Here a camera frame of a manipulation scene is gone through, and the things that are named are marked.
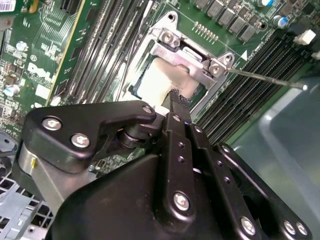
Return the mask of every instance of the black bracket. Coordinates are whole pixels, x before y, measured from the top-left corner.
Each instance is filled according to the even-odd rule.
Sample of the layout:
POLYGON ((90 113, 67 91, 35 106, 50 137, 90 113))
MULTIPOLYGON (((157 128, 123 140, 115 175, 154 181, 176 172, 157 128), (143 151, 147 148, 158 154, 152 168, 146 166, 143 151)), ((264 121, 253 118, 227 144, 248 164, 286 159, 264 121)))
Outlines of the black bracket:
POLYGON ((155 111, 143 101, 37 108, 26 116, 20 147, 24 143, 31 153, 58 169, 79 173, 109 155, 107 150, 123 127, 150 124, 155 118, 155 111), (58 120, 61 128, 46 129, 42 123, 48 118, 58 120), (84 134, 90 144, 75 146, 71 142, 75 134, 84 134))

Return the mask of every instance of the black chip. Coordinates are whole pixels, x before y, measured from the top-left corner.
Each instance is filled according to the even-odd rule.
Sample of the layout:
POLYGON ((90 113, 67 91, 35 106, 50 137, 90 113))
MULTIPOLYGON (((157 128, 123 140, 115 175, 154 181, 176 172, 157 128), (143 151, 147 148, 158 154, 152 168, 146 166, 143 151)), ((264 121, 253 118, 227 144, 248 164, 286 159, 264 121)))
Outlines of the black chip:
POLYGON ((310 2, 308 2, 305 7, 302 9, 306 15, 310 15, 315 10, 315 6, 313 6, 310 2))
POLYGON ((16 69, 17 69, 17 66, 15 66, 15 65, 13 65, 13 64, 11 64, 10 65, 10 70, 12 71, 12 72, 16 72, 16 69))
POLYGON ((228 4, 228 8, 233 9, 237 4, 238 0, 231 0, 228 4))
POLYGON ((246 7, 243 7, 240 11, 239 11, 239 16, 244 18, 244 16, 247 14, 247 12, 249 12, 249 9, 246 7))
POLYGON ((74 58, 78 57, 79 54, 80 54, 80 52, 81 52, 81 50, 82 50, 82 47, 81 47, 81 46, 75 47, 75 48, 73 49, 73 53, 72 53, 72 56, 71 56, 70 59, 74 59, 74 58))
POLYGON ((88 14, 86 15, 85 21, 92 22, 93 20, 95 20, 96 16, 97 16, 97 10, 90 8, 88 14))
POLYGON ((231 22, 234 15, 235 13, 233 11, 231 11, 230 9, 226 9, 218 20, 218 23, 222 26, 227 26, 231 22))
POLYGON ((253 26, 249 25, 239 38, 243 42, 248 42, 255 33, 256 33, 256 29, 253 26))
POLYGON ((258 19, 259 18, 256 15, 253 15, 252 18, 249 20, 249 24, 251 24, 252 26, 255 25, 258 19))
POLYGON ((203 9, 207 5, 208 2, 209 2, 209 0, 196 0, 194 4, 196 5, 196 7, 198 9, 203 9))
POLYGON ((243 20, 241 17, 238 17, 234 21, 234 23, 232 23, 231 27, 229 28, 229 31, 234 34, 238 34, 245 24, 246 24, 245 20, 243 20))
POLYGON ((209 8, 209 10, 206 12, 206 14, 211 18, 216 18, 219 15, 223 6, 224 5, 222 4, 222 2, 220 2, 219 0, 216 0, 213 2, 213 4, 209 8))
POLYGON ((294 9, 294 6, 291 2, 287 2, 279 11, 280 15, 282 16, 288 16, 292 10, 294 9))
POLYGON ((14 119, 15 116, 16 116, 16 114, 17 114, 17 111, 16 111, 16 110, 12 110, 11 115, 10 115, 10 118, 11 118, 11 119, 14 119))
POLYGON ((16 74, 22 75, 23 69, 21 67, 17 67, 15 70, 16 74))

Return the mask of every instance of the green circuit board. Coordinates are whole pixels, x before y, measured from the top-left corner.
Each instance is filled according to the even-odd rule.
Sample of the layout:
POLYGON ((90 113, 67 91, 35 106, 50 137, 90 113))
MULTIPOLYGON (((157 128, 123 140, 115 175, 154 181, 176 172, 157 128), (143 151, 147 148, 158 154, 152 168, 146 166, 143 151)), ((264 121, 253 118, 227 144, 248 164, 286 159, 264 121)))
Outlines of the green circuit board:
MULTIPOLYGON (((73 75, 83 46, 92 34, 95 17, 103 4, 111 4, 113 1, 74 2, 76 11, 73 9, 71 14, 63 7, 65 1, 40 1, 35 13, 17 14, 12 27, 3 33, 0 60, 0 126, 17 140, 20 137, 24 116, 34 108, 49 106, 53 98, 60 94, 60 90, 64 89, 73 75), (12 82, 19 86, 19 92, 13 97, 3 93, 6 86, 12 82)), ((157 0, 141 35, 145 36, 148 29, 168 11, 175 11, 180 32, 214 56, 232 52, 235 56, 234 67, 241 69, 277 29, 274 24, 275 16, 285 15, 288 26, 304 18, 310 26, 319 29, 318 0, 275 0, 271 6, 266 7, 257 6, 255 0, 221 0, 219 3, 223 14, 227 11, 229 14, 225 17, 222 12, 219 17, 209 13, 213 2, 157 0), (313 6, 313 10, 306 16, 303 10, 308 4, 313 6), (233 28, 236 19, 242 19, 248 29, 254 28, 254 33, 250 34, 235 26, 233 28)), ((308 69, 308 66, 302 68, 297 76, 303 76, 308 69)), ((110 68, 106 67, 103 76, 107 76, 110 71, 110 68)), ((229 74, 227 82, 231 82, 234 77, 229 74)), ((119 80, 119 76, 115 78, 104 101, 112 101, 119 80)), ((97 91, 103 84, 104 78, 101 78, 97 91)), ((207 103, 203 112, 210 107, 211 102, 207 103)), ((60 102, 70 103, 68 98, 60 102)), ((201 115, 202 112, 194 120, 197 121, 201 115)), ((126 158, 121 158, 120 161, 126 161, 126 158)))
MULTIPOLYGON (((226 25, 222 25, 218 22, 214 17, 208 15, 208 11, 210 9, 210 3, 213 1, 204 1, 207 2, 206 6, 202 9, 197 7, 196 0, 162 0, 156 1, 151 14, 149 15, 148 20, 142 30, 143 35, 146 35, 148 29, 152 27, 165 13, 168 11, 175 11, 178 13, 178 30, 185 34, 187 37, 195 41, 201 47, 206 49, 208 52, 213 54, 214 56, 222 55, 225 52, 232 52, 235 55, 235 63, 233 67, 241 69, 246 65, 248 61, 252 59, 252 57, 259 52, 261 46, 265 44, 265 42, 269 39, 269 37, 274 33, 277 27, 273 24, 274 16, 283 14, 284 7, 288 8, 288 2, 276 0, 272 6, 269 7, 258 7, 256 2, 253 0, 248 1, 236 1, 237 4, 232 8, 233 14, 232 18, 235 21, 237 18, 243 17, 244 22, 250 28, 255 29, 255 33, 250 37, 246 42, 243 41, 242 34, 240 30, 238 33, 231 32, 231 23, 228 23, 228 27, 226 25), (242 10, 246 10, 246 14, 243 16, 242 10)), ((317 14, 319 12, 319 5, 316 4, 316 0, 314 0, 314 5, 316 6, 313 13, 306 19, 311 26, 317 25, 317 14)), ((225 2, 221 2, 223 8, 229 9, 229 4, 231 4, 230 0, 226 0, 225 2)), ((295 4, 290 3, 291 11, 286 15, 288 19, 288 25, 293 22, 296 22, 298 19, 302 17, 301 8, 307 4, 306 1, 301 3, 297 1, 295 4)), ((70 44, 72 46, 69 48, 67 55, 70 55, 73 51, 73 43, 70 44)), ((72 66, 76 65, 76 59, 69 61, 66 59, 66 64, 62 65, 60 69, 60 73, 57 76, 54 91, 53 93, 59 93, 58 89, 64 85, 64 83, 69 80, 72 76, 72 72, 67 71, 72 66)), ((111 72, 111 68, 106 67, 104 76, 107 76, 111 72)), ((229 74, 228 79, 231 81, 234 75, 229 74)), ((117 81, 120 80, 120 77, 116 78, 113 86, 108 95, 105 96, 104 101, 109 101, 113 99, 113 93, 117 86, 117 81)), ((105 80, 102 78, 101 81, 97 84, 96 94, 99 94, 99 90, 104 85, 105 80)), ((86 85, 86 88, 89 89, 91 87, 90 83, 86 85)))
POLYGON ((77 35, 78 44, 86 40, 94 21, 86 21, 86 17, 99 2, 79 2, 78 14, 72 15, 61 9, 60 1, 39 2, 35 13, 17 15, 12 28, 5 31, 0 62, 0 125, 13 138, 19 139, 24 116, 30 110, 47 105, 70 35, 77 35), (19 85, 14 97, 3 93, 8 81, 19 85))

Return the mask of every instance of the screw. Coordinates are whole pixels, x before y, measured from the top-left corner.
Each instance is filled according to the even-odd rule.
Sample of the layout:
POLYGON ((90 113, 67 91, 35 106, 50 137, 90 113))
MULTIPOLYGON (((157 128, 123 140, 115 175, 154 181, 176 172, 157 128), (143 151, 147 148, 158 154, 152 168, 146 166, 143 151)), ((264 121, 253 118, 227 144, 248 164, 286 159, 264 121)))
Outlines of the screw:
POLYGON ((183 164, 185 162, 185 159, 183 156, 179 156, 178 161, 183 164))
POLYGON ((296 230, 294 229, 294 227, 291 225, 290 222, 288 221, 284 221, 283 225, 285 227, 285 229, 291 234, 291 235, 295 235, 296 234, 296 230))
POLYGON ((241 218, 241 225, 243 227, 243 229, 246 231, 247 234, 253 236, 256 234, 256 229, 255 226, 252 224, 252 222, 246 218, 245 216, 243 216, 241 218))
POLYGON ((226 61, 227 63, 229 63, 229 62, 231 61, 231 56, 230 56, 230 55, 227 55, 227 56, 225 57, 225 61, 226 61))
POLYGON ((76 147, 82 148, 82 149, 88 147, 90 144, 89 138, 82 133, 77 133, 77 134, 73 135, 71 137, 71 142, 76 147))
POLYGON ((152 113, 152 109, 149 106, 143 106, 142 109, 148 114, 152 113))
POLYGON ((229 150, 229 148, 227 148, 227 146, 223 145, 223 146, 222 146, 222 149, 223 149, 225 152, 230 153, 230 150, 229 150))
POLYGON ((93 165, 90 165, 88 168, 89 172, 92 172, 94 169, 95 169, 95 166, 93 166, 93 165))
POLYGON ((176 47, 178 47, 178 46, 180 45, 180 41, 179 41, 179 40, 175 40, 175 41, 173 42, 173 45, 176 46, 176 47))
POLYGON ((212 70, 212 73, 213 74, 217 74, 219 72, 219 68, 218 67, 215 67, 213 70, 212 70))
POLYGON ((49 117, 42 121, 42 126, 50 131, 56 131, 62 127, 62 124, 59 120, 49 117))
POLYGON ((198 132, 198 133, 202 133, 202 129, 199 126, 194 126, 194 129, 198 132))
POLYGON ((173 196, 173 201, 176 207, 182 211, 187 211, 189 209, 189 200, 181 192, 176 192, 173 196))
POLYGON ((308 235, 307 229, 300 222, 296 223, 296 227, 299 229, 300 233, 308 235))
POLYGON ((166 31, 165 33, 162 34, 162 41, 165 44, 170 44, 173 39, 174 39, 174 36, 171 32, 166 31))
POLYGON ((219 72, 219 70, 220 70, 219 65, 216 64, 216 63, 214 63, 213 65, 211 65, 211 66, 209 67, 209 71, 210 71, 210 73, 212 73, 212 74, 217 74, 217 73, 219 72))
POLYGON ((172 116, 174 120, 176 120, 177 122, 180 122, 180 117, 178 115, 173 115, 172 116))

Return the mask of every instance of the capacitor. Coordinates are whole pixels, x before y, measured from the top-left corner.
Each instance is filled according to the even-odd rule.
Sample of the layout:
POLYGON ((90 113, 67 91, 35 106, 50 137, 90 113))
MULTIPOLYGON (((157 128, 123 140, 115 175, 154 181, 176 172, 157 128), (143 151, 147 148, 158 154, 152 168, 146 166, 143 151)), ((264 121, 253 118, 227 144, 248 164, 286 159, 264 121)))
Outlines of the capacitor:
POLYGON ((268 7, 274 3, 274 0, 256 0, 256 4, 259 7, 268 7))
POLYGON ((276 15, 272 22, 276 27, 283 29, 285 26, 287 26, 288 21, 288 18, 285 16, 276 15))
POLYGON ((19 92, 20 92, 20 87, 16 84, 6 86, 6 88, 3 90, 4 95, 8 97, 13 97, 17 95, 19 92))

